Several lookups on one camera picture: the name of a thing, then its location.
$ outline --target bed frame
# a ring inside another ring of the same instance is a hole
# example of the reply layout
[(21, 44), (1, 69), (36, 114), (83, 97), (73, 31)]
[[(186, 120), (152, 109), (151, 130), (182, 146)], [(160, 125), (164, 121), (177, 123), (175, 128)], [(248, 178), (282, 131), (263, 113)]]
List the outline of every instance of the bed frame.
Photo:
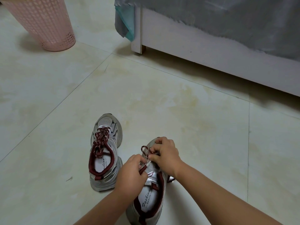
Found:
[(136, 7), (131, 49), (141, 54), (144, 46), (300, 96), (300, 62), (250, 50)]

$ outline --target person's left hand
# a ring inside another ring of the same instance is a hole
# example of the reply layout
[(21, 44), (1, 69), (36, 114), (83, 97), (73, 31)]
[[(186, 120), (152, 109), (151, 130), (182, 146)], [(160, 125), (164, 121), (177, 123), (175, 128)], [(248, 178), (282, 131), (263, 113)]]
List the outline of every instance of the person's left hand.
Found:
[(145, 163), (146, 161), (141, 155), (132, 155), (118, 173), (114, 191), (125, 197), (129, 203), (133, 202), (140, 194), (148, 178), (146, 172), (139, 174), (139, 168), (141, 167), (139, 163)]

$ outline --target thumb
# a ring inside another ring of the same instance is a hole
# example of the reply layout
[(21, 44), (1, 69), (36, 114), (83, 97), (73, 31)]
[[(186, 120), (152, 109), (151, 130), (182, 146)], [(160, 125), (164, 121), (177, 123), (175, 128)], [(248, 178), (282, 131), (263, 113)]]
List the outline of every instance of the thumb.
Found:
[(159, 166), (160, 156), (158, 156), (158, 155), (149, 155), (148, 158), (149, 158), (151, 161), (157, 163), (158, 166)]
[(142, 177), (143, 183), (145, 183), (145, 182), (147, 181), (148, 174), (144, 171), (144, 172), (141, 174), (141, 177)]

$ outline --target bed leg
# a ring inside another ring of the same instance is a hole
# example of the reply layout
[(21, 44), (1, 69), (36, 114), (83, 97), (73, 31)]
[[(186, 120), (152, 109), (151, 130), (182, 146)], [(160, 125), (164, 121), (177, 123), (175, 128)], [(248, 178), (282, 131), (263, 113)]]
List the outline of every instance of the bed leg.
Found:
[(134, 40), (131, 42), (131, 50), (142, 54), (146, 47), (142, 45), (142, 9), (134, 8)]

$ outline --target pink basket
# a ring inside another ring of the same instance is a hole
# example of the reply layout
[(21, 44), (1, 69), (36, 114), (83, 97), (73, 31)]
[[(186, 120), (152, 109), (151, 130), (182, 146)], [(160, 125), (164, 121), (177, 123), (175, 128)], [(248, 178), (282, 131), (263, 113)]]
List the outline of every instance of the pink basket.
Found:
[(62, 51), (75, 42), (64, 0), (1, 0), (17, 21), (49, 51)]

